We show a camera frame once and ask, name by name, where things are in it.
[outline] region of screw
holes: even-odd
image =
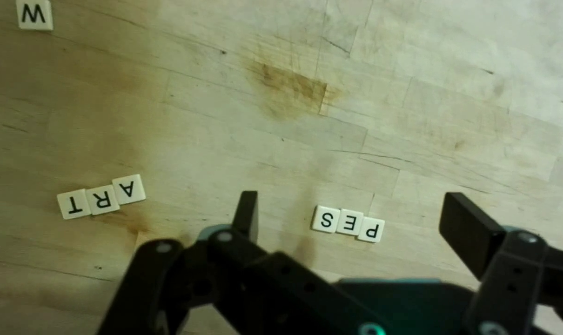
[[[217,240],[220,242],[229,242],[232,240],[232,234],[229,231],[222,231],[217,234]]]
[[[172,250],[172,246],[169,243],[160,242],[160,244],[158,244],[158,247],[155,248],[155,250],[159,253],[166,253]]]
[[[360,325],[358,335],[385,335],[383,327],[374,322],[366,322]]]
[[[526,233],[524,231],[522,231],[521,233],[517,234],[517,237],[521,238],[522,240],[528,242],[528,243],[535,243],[538,241],[538,239],[530,234],[530,233]]]
[[[478,330],[482,335],[509,335],[507,329],[496,322],[482,322]]]

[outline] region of metal screw head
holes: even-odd
[[[229,242],[232,240],[232,234],[229,231],[222,231],[217,234],[217,240],[220,242]]]
[[[482,322],[478,330],[482,335],[509,335],[507,329],[496,322]]]
[[[155,248],[155,250],[159,253],[166,253],[172,250],[172,246],[169,243],[160,242],[160,244],[158,244],[158,247]]]
[[[366,322],[360,325],[358,335],[385,335],[385,330],[374,322]]]
[[[528,243],[535,243],[535,242],[538,241],[538,239],[534,235],[532,235],[530,233],[526,233],[524,231],[517,234],[517,237],[521,238],[523,241],[528,242]]]

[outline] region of black letter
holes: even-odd
[[[75,198],[70,197],[70,199],[71,199],[71,206],[73,206],[73,210],[70,210],[68,213],[69,214],[75,214],[75,213],[78,213],[78,212],[82,212],[83,210],[77,208],[77,205],[75,205]]]
[[[124,193],[126,193],[129,197],[132,197],[132,196],[133,196],[133,182],[134,182],[134,181],[131,181],[131,185],[130,185],[130,186],[124,186],[124,185],[122,185],[122,184],[119,184],[119,185],[120,185],[120,188],[122,188],[122,190],[124,191]]]
[[[101,198],[99,197],[99,195],[94,193],[94,197],[96,197],[97,199],[97,204],[96,206],[99,208],[106,208],[106,207],[110,207],[112,204],[110,203],[110,198],[107,195],[107,191],[103,191],[103,195],[105,196],[105,198]],[[105,201],[106,204],[105,205],[101,205],[100,202]]]
[[[371,236],[371,235],[369,235],[369,231],[374,231],[375,233]],[[375,225],[374,229],[367,229],[366,236],[368,236],[370,238],[376,238],[377,237],[377,231],[379,231],[379,225]]]
[[[352,222],[346,221],[346,223],[349,223],[350,225],[352,225],[352,227],[348,228],[345,227],[347,230],[354,230],[354,225],[356,224],[356,217],[355,216],[351,216],[351,215],[346,215],[347,218],[352,219]]]
[[[23,6],[23,15],[21,17],[21,22],[25,22],[25,14],[28,14],[31,22],[35,23],[35,21],[37,20],[37,13],[40,14],[41,21],[43,23],[46,23],[46,19],[44,19],[44,13],[41,11],[41,7],[39,4],[35,4],[35,10],[33,11],[33,13],[31,13],[31,9],[29,8],[29,5],[25,4]]]
[[[331,221],[329,221],[329,219],[325,217],[326,215],[331,216],[331,219],[333,219],[333,214],[331,214],[331,213],[324,213],[322,215],[322,221],[326,221],[327,223],[329,223],[328,225],[326,225],[324,222],[321,221],[321,225],[325,228],[331,227]]]

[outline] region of wooden table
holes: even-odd
[[[563,0],[52,6],[26,32],[0,0],[0,335],[93,334],[139,244],[191,244],[244,189],[259,244],[329,280],[475,287],[446,191],[563,248]],[[61,218],[58,193],[136,173],[146,201]],[[316,204],[386,220],[381,242],[311,231]],[[209,308],[186,332],[233,333]]]

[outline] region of wood grain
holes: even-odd
[[[563,248],[563,0],[0,0],[0,334],[92,334],[135,248],[194,242],[260,192],[259,244],[323,278],[477,281],[447,191]],[[141,174],[63,221],[56,194]],[[317,204],[386,221],[309,229]],[[541,309],[537,323],[562,335]],[[230,334],[213,308],[184,334]]]

